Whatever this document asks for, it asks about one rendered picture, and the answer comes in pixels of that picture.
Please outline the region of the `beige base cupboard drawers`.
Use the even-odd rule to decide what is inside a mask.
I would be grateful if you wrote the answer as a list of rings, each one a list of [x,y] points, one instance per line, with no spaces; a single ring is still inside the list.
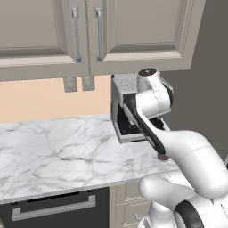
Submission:
[[[150,202],[138,191],[138,182],[110,187],[110,228],[137,228]]]

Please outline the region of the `black dishwasher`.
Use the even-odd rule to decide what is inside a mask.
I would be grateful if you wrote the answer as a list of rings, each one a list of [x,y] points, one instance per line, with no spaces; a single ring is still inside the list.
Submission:
[[[94,195],[96,198],[96,206],[93,208],[84,208],[20,221],[12,220],[12,210],[14,208],[20,208],[21,212],[29,212],[32,210],[65,206],[88,201],[90,195]],[[0,204],[0,228],[109,228],[109,197],[110,189],[105,187]]]

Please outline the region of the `grey wall socket plate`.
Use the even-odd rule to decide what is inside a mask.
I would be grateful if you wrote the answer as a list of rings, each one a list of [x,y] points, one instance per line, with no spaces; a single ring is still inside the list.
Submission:
[[[94,76],[83,76],[82,77],[82,89],[84,91],[94,91]]]
[[[77,78],[76,77],[65,77],[63,79],[64,91],[66,93],[74,93],[77,91]]]

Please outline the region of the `beige wall cupboard door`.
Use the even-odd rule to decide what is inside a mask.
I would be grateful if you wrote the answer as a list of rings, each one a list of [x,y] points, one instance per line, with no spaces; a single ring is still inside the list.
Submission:
[[[0,0],[0,81],[86,76],[87,57],[84,0]]]
[[[183,70],[191,62],[206,0],[87,0],[91,73]],[[102,61],[95,8],[102,8]]]

